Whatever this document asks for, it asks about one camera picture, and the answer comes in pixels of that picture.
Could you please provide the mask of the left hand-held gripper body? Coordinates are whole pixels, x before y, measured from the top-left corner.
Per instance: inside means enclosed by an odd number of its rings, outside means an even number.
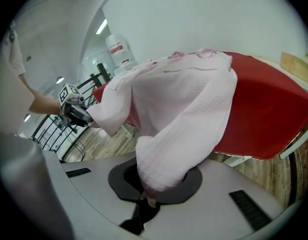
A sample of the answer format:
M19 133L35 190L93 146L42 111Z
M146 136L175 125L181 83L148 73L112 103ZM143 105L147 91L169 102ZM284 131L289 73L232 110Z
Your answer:
M60 115L65 127L86 127L93 122L93 118L87 112L85 98L78 88L71 84L65 84L58 94L60 102Z

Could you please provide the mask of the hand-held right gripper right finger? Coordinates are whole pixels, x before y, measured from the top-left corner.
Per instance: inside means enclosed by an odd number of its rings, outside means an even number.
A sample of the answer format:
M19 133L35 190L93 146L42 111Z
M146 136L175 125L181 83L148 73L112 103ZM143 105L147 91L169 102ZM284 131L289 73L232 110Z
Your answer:
M142 233L146 240L268 240L293 216L275 197L224 163L205 160L199 165L202 184L185 203L162 206ZM243 190L269 217L253 229L230 194Z

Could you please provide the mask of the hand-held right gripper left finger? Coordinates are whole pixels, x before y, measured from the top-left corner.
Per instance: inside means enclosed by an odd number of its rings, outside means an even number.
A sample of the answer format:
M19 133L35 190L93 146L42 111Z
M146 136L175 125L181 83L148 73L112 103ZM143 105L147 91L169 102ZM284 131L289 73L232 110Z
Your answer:
M97 160L63 163L64 171L88 168L91 172L71 177L69 180L82 197L116 225L132 217L136 204L121 200L110 187L108 176L112 168L131 160L131 156L112 156Z

